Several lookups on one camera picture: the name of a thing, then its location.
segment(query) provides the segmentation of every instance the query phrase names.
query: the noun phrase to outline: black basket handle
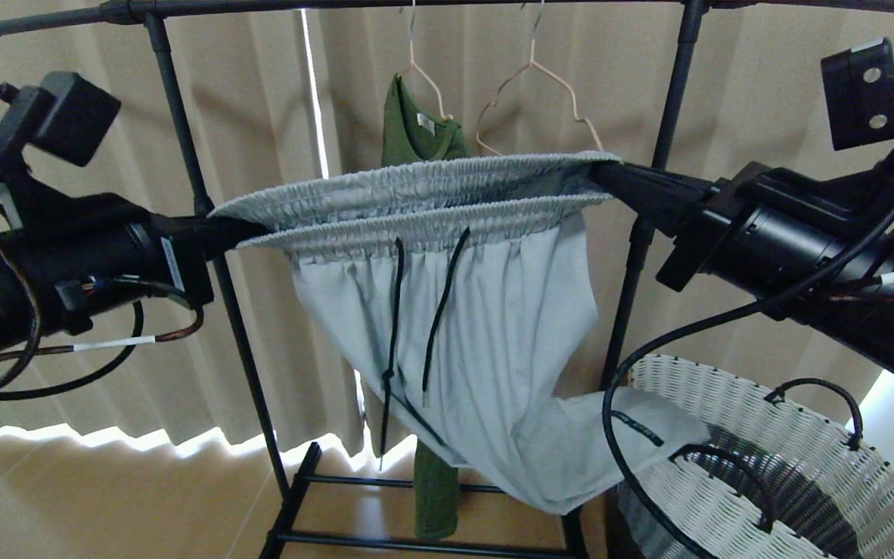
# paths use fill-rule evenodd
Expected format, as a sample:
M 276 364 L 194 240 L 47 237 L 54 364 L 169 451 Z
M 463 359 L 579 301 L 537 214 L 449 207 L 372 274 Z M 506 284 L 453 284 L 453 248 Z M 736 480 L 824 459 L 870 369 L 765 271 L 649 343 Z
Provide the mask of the black basket handle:
M 686 456 L 686 454 L 700 453 L 706 454 L 706 456 L 711 457 L 719 457 L 719 459 L 724 459 L 729 461 L 733 466 L 737 467 L 738 470 L 741 470 L 745 475 L 749 477 L 749 479 L 754 482 L 761 493 L 761 500 L 763 500 L 764 505 L 761 506 L 761 517 L 758 520 L 757 527 L 766 532 L 771 533 L 772 528 L 774 528 L 774 518 L 778 517 L 777 509 L 774 507 L 774 498 L 771 493 L 766 489 L 764 481 L 758 477 L 758 474 L 754 473 L 754 470 L 751 470 L 751 467 L 747 466 L 744 460 L 741 457 L 738 457 L 737 454 L 726 452 L 723 449 L 717 449 L 716 446 L 710 445 L 685 445 L 677 450 L 674 454 L 671 454 L 670 459 L 674 461 L 677 457 Z
M 772 404 L 785 402 L 785 392 L 788 392 L 788 389 L 790 388 L 794 388 L 802 384 L 815 384 L 817 386 L 822 386 L 823 388 L 829 388 L 833 390 L 833 392 L 838 393 L 841 398 L 844 398 L 845 402 L 847 402 L 847 406 L 851 408 L 851 420 L 854 421 L 854 435 L 851 435 L 851 437 L 847 439 L 847 448 L 851 450 L 860 449 L 861 433 L 863 429 L 865 429 L 865 424 L 863 424 L 863 422 L 861 421 L 861 408 L 858 406 L 858 401 L 854 399 L 854 396 L 851 396 L 851 393 L 847 392 L 844 387 L 833 384 L 829 382 L 829 380 L 824 379 L 795 379 L 772 390 L 769 395 L 764 397 L 764 399 L 765 401 L 771 402 Z

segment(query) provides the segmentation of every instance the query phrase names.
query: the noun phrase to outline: woven basket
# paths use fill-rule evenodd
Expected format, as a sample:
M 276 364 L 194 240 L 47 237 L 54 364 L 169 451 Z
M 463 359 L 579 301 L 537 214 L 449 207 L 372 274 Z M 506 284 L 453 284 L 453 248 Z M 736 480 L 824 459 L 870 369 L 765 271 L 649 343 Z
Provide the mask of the woven basket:
M 820 384 L 847 397 L 855 420 L 841 425 L 798 404 L 785 391 Z M 860 438 L 858 407 L 847 392 L 817 379 L 771 391 L 677 357 L 649 355 L 631 385 L 672 400 L 710 424 L 710 445 L 735 454 L 764 486 L 731 460 L 689 453 L 639 473 L 650 497 L 690 537 L 720 557 L 894 559 L 894 473 Z M 774 502 L 776 523 L 760 530 L 761 506 Z M 627 484 L 620 509 L 649 559 L 690 557 L 646 511 Z

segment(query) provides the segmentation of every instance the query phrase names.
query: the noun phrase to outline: beige tile floor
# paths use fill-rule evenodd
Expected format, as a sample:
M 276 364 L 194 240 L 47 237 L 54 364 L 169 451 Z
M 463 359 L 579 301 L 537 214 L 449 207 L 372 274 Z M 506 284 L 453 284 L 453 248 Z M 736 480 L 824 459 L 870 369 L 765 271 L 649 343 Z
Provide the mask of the beige tile floor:
M 373 475 L 364 460 L 354 474 Z M 411 456 L 384 477 L 409 478 Z M 351 474 L 339 449 L 317 471 Z M 472 474 L 469 480 L 478 481 Z M 73 436 L 31 441 L 0 435 L 0 558 L 255 558 L 280 503 L 263 448 L 235 453 L 221 439 L 188 456 L 163 443 L 86 446 Z M 585 538 L 604 558 L 602 505 L 586 505 Z M 395 488 L 319 485 L 310 489 L 296 527 L 370 536 L 409 537 L 412 493 Z M 560 546 L 560 521 L 504 495 L 465 495 L 452 539 Z M 284 557 L 453 557 L 289 544 Z

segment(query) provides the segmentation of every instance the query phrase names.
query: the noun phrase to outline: beige curtain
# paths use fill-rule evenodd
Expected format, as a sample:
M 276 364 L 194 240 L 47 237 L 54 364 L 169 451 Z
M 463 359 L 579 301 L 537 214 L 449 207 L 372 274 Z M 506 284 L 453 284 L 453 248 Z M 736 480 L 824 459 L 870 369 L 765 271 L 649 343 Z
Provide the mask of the beige curtain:
M 0 18 L 93 4 L 0 2 Z M 318 177 L 299 13 L 180 18 L 167 25 L 213 201 Z M 155 212 L 191 213 L 191 189 L 145 29 L 99 24 L 0 39 L 0 81 L 39 84 L 52 70 L 79 71 L 123 106 L 88 167 L 29 149 L 36 176 L 71 195 L 113 191 Z M 283 255 L 245 251 L 228 259 L 280 446 L 334 432 L 357 452 L 362 423 L 354 377 L 298 304 Z M 163 300 L 145 301 L 145 311 L 146 332 L 169 332 L 191 321 L 187 311 Z M 88 339 L 124 337 L 131 313 L 120 309 L 95 322 Z M 81 376 L 110 357 L 40 357 L 14 386 Z M 206 325 L 195 336 L 140 347 L 102 382 L 47 400 L 0 404 L 0 425 L 34 429 L 59 422 L 79 432 L 118 425 L 132 436 L 163 428 L 173 442 L 213 427 L 233 443 L 258 435 L 223 305 L 209 305 Z
M 475 123 L 501 82 L 528 56 L 539 4 L 420 7 L 418 63 L 444 96 L 474 145 Z M 314 47 L 329 85 L 338 154 L 345 171 L 379 165 L 382 105 L 390 79 L 408 65 L 409 8 L 330 10 L 314 14 L 322 36 Z M 537 36 L 539 63 L 574 86 L 579 111 L 592 119 L 604 148 L 649 164 L 671 74 L 681 7 L 674 4 L 548 4 Z M 894 43 L 894 15 L 816 7 L 753 6 L 705 17 L 668 168 L 707 179 L 732 177 L 751 160 L 833 177 L 870 166 L 887 144 L 834 153 L 827 129 L 820 58 L 876 36 Z M 436 111 L 432 89 L 415 73 L 416 98 Z M 483 138 L 504 153 L 594 149 L 571 117 L 563 89 L 540 73 L 508 85 L 489 109 Z M 619 297 L 634 214 L 617 202 L 586 210 L 591 280 L 600 318 L 568 364 L 558 392 L 598 384 Z M 653 278 L 671 241 L 659 236 L 632 319 L 627 347 L 750 298 L 720 279 L 700 276 L 684 293 Z M 711 363 L 767 385 L 819 376 L 859 398 L 879 372 L 858 354 L 791 322 L 744 319 L 670 344 L 665 353 Z M 823 391 L 799 389 L 799 401 L 834 418 L 847 410 Z M 370 414 L 379 413 L 369 399 Z
M 0 1 L 0 18 L 93 5 L 81 1 Z M 537 6 L 421 7 L 416 18 L 419 63 L 440 85 L 445 109 L 474 124 L 497 86 L 525 63 Z M 309 13 L 332 173 L 379 165 L 382 105 L 395 71 L 407 66 L 409 9 Z M 575 86 L 581 112 L 595 121 L 604 148 L 650 162 L 671 72 L 681 7 L 675 4 L 549 5 L 537 57 Z M 168 22 L 178 78 L 192 117 L 210 194 L 220 202 L 282 182 L 319 176 L 306 52 L 298 13 L 181 18 Z M 894 16 L 809 7 L 754 6 L 713 10 L 705 18 L 670 169 L 716 179 L 752 159 L 816 177 L 869 166 L 887 146 L 833 153 L 826 125 L 819 60 L 874 36 L 894 42 Z M 123 100 L 120 119 L 86 169 L 29 150 L 36 176 L 72 195 L 115 191 L 171 215 L 191 211 L 156 64 L 140 27 L 94 25 L 0 39 L 0 79 L 36 84 L 50 70 L 81 71 Z M 428 107 L 432 94 L 411 78 Z M 483 133 L 507 153 L 593 148 L 570 118 L 566 95 L 528 75 L 508 86 L 487 114 Z M 571 360 L 561 395 L 598 382 L 620 290 L 632 213 L 610 202 L 590 209 L 591 280 L 601 315 Z M 653 274 L 670 251 L 652 248 L 636 301 L 627 349 L 722 309 L 748 301 L 712 277 L 684 293 Z M 230 255 L 248 329 L 278 435 L 290 448 L 326 432 L 348 451 L 362 445 L 352 375 L 298 304 L 287 262 L 277 252 Z M 190 317 L 164 301 L 147 301 L 147 332 Z M 96 321 L 91 339 L 125 336 L 128 309 Z M 815 375 L 861 397 L 876 368 L 865 359 L 792 323 L 748 318 L 668 346 L 667 353 L 774 385 Z M 109 355 L 39 358 L 17 388 L 85 374 Z M 840 403 L 824 393 L 795 397 L 833 417 Z M 231 442 L 258 434 L 233 339 L 221 304 L 184 342 L 142 347 L 103 382 L 45 401 L 0 404 L 0 425 L 36 428 L 70 422 L 79 432 L 119 425 L 131 435 L 165 428 L 182 441 L 214 425 Z

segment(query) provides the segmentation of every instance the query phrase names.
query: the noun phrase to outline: black drawstring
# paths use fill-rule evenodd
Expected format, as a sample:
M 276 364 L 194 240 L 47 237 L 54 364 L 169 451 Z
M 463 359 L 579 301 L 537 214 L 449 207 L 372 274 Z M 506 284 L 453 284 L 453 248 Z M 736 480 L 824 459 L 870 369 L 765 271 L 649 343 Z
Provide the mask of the black drawstring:
M 450 294 L 451 283 L 454 283 L 454 272 L 457 270 L 457 261 L 461 257 L 461 250 L 464 248 L 465 241 L 471 236 L 471 227 L 465 227 L 464 233 L 461 234 L 461 240 L 457 241 L 454 247 L 454 254 L 450 257 L 450 263 L 447 265 L 447 280 L 444 283 L 444 293 L 440 294 L 440 304 L 437 305 L 437 314 L 433 315 L 433 326 L 430 327 L 430 337 L 426 340 L 426 360 L 423 362 L 423 407 L 429 404 L 429 393 L 427 389 L 430 385 L 430 362 L 433 360 L 433 338 L 437 335 L 437 328 L 440 326 L 440 318 L 443 318 L 444 308 L 447 307 L 447 296 Z
M 379 470 L 382 470 L 384 453 L 388 442 L 388 411 L 391 406 L 391 377 L 395 376 L 395 341 L 398 340 L 398 304 L 402 297 L 402 276 L 405 272 L 405 247 L 402 247 L 401 238 L 395 238 L 395 251 L 398 252 L 398 270 L 395 273 L 395 294 L 391 302 L 391 341 L 388 343 L 388 368 L 382 373 L 382 387 L 384 390 L 384 411 L 382 414 L 382 442 L 379 453 Z

